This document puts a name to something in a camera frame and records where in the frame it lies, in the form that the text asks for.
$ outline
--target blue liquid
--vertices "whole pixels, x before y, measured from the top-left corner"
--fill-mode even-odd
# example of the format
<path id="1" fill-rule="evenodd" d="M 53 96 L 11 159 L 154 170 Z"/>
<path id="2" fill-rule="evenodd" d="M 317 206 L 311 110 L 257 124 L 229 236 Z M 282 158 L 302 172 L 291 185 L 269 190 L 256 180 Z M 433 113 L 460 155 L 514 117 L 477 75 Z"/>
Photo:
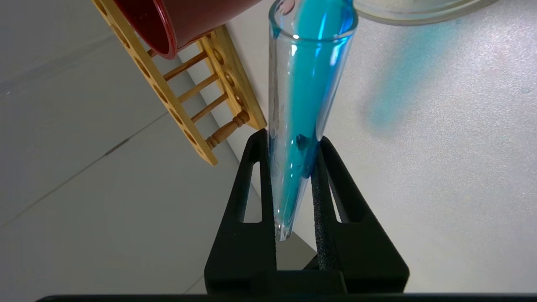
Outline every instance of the blue liquid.
<path id="1" fill-rule="evenodd" d="M 349 0 L 304 0 L 298 7 L 295 34 L 307 40 L 297 40 L 292 46 L 288 116 L 280 121 L 287 127 L 285 137 L 271 134 L 269 140 L 271 169 L 283 170 L 276 177 L 273 173 L 272 178 L 279 240 L 291 234 L 352 35 L 335 41 L 312 40 L 332 39 L 347 32 L 356 22 L 354 18 Z"/>

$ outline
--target red cup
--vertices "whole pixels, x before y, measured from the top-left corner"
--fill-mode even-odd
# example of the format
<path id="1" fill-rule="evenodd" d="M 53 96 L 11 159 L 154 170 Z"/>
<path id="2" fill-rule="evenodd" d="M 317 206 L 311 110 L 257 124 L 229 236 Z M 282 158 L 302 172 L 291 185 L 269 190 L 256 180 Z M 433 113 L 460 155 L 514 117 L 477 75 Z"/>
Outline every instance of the red cup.
<path id="1" fill-rule="evenodd" d="M 260 0 L 114 0 L 146 43 L 166 59 Z"/>

